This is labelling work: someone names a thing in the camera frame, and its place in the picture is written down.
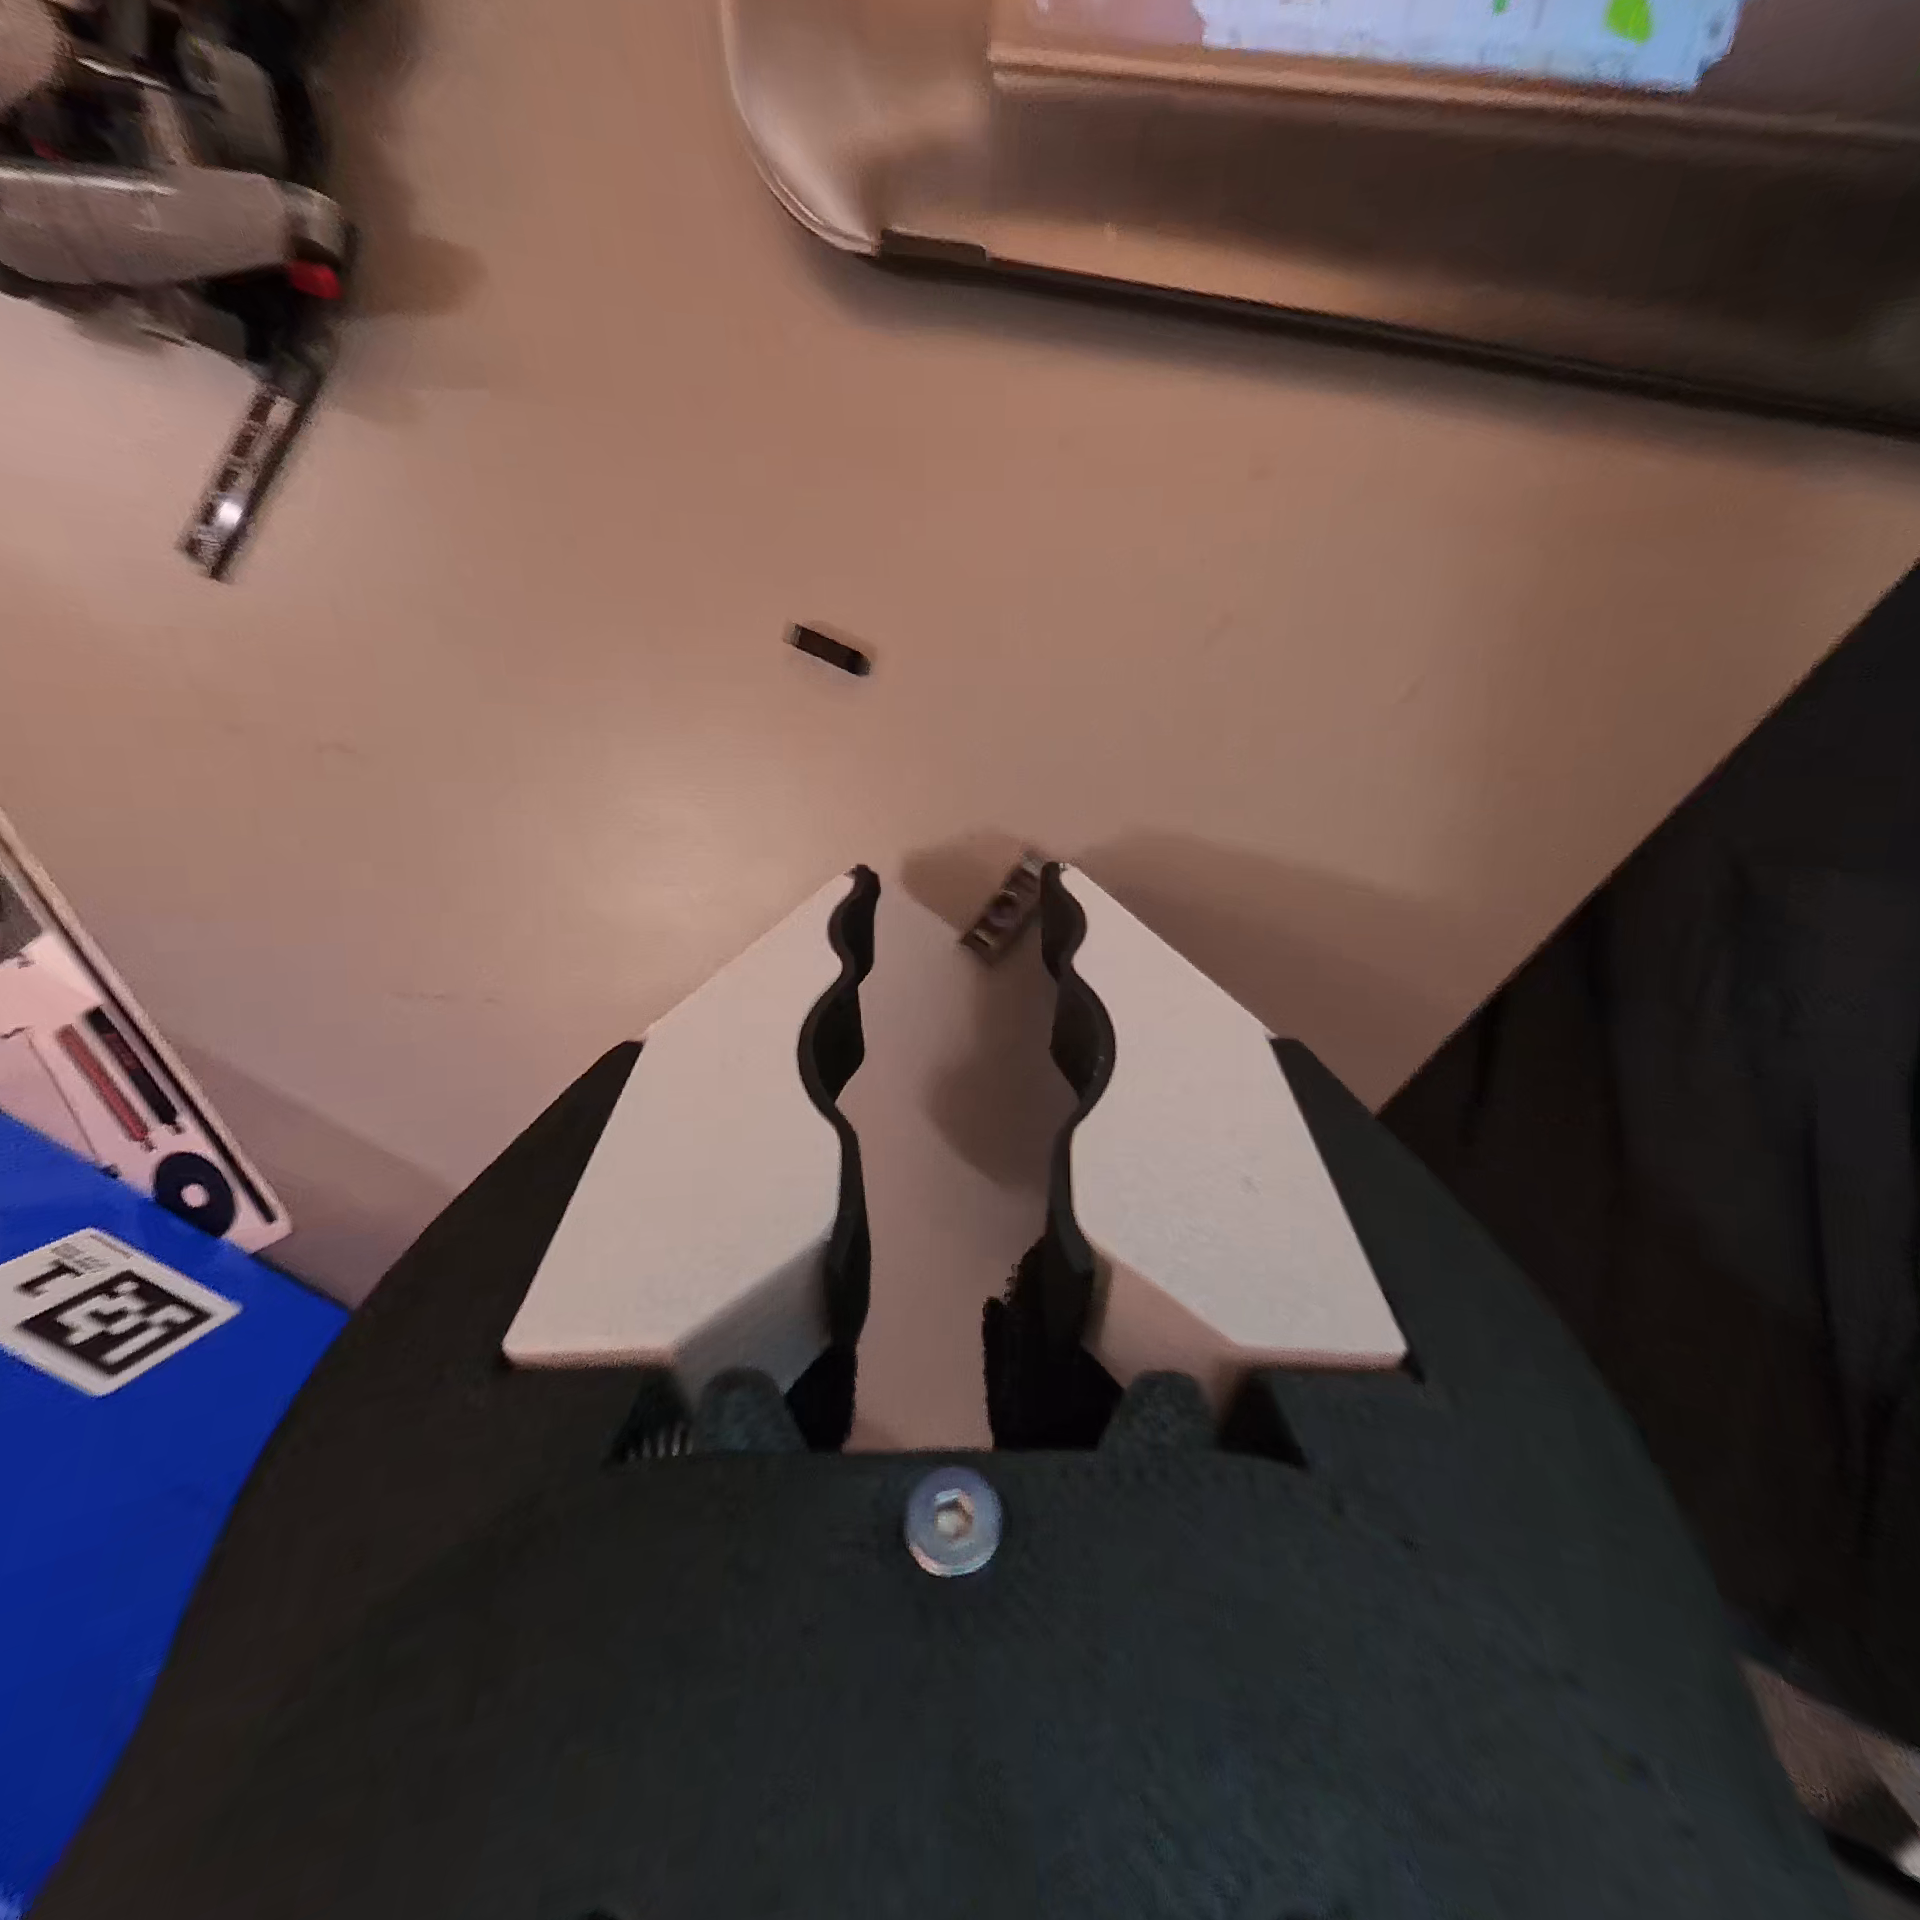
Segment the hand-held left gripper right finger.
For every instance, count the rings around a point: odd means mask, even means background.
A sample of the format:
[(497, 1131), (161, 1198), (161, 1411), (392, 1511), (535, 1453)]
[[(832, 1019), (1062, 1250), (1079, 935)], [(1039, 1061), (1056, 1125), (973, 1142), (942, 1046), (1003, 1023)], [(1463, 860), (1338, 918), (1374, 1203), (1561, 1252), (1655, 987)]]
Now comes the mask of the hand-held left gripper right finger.
[(1273, 1374), (1402, 1372), (1269, 1026), (1075, 863), (1040, 873), (1040, 949), (1072, 1106), (1040, 1236), (983, 1311), (994, 1446), (1090, 1450), (1165, 1377), (1219, 1431)]

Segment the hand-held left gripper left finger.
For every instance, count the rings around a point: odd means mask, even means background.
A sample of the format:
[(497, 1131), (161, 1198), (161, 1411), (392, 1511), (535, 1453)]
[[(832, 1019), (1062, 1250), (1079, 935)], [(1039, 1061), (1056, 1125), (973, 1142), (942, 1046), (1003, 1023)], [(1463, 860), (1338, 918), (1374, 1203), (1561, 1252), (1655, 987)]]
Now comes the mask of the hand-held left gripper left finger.
[(875, 915), (875, 870), (831, 877), (642, 1033), (507, 1365), (638, 1372), (687, 1412), (754, 1372), (807, 1446), (849, 1442), (874, 1236), (841, 1097)]

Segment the dark grey lego beam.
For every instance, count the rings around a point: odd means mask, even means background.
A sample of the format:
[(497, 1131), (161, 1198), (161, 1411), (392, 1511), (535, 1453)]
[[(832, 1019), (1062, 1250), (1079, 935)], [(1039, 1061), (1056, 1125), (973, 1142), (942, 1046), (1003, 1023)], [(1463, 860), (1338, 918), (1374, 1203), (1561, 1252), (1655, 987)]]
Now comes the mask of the dark grey lego beam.
[(1040, 913), (1047, 863), (1043, 852), (1023, 850), (1000, 877), (989, 903), (966, 925), (959, 946), (983, 965), (1008, 958)]

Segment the grey lego car model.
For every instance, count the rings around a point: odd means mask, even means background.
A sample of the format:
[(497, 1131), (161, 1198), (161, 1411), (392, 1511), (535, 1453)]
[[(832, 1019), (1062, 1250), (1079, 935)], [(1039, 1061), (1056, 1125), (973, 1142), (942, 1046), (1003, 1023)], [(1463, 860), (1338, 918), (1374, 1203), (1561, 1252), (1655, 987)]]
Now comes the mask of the grey lego car model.
[(181, 553), (226, 581), (338, 358), (358, 229), (321, 61), (343, 5), (6, 3), (6, 294), (251, 378)]

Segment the lego sticker sheet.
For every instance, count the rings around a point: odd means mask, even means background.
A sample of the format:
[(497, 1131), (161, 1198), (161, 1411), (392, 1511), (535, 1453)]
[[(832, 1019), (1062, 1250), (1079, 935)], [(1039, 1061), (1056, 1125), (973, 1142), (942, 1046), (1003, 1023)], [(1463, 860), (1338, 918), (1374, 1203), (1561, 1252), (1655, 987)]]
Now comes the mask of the lego sticker sheet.
[(250, 1255), (294, 1234), (265, 1172), (13, 822), (2, 822), (2, 1106)]

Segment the person's dark clothing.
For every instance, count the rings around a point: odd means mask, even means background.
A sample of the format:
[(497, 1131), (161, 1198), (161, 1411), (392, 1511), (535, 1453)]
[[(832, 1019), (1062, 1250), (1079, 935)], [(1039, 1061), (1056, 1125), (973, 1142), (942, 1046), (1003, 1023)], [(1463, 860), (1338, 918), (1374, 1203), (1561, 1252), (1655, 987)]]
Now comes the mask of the person's dark clothing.
[(1739, 1617), (1913, 1715), (1913, 567), (1383, 1121), (1563, 1314)]

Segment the blue plastic bin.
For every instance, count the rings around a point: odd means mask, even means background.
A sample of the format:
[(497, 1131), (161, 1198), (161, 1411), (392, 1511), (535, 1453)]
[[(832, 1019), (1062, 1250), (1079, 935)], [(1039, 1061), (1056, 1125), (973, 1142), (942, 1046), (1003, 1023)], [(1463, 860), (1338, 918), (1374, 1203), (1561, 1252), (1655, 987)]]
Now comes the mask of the blue plastic bin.
[(128, 1746), (349, 1310), (2, 1123), (2, 1913)]

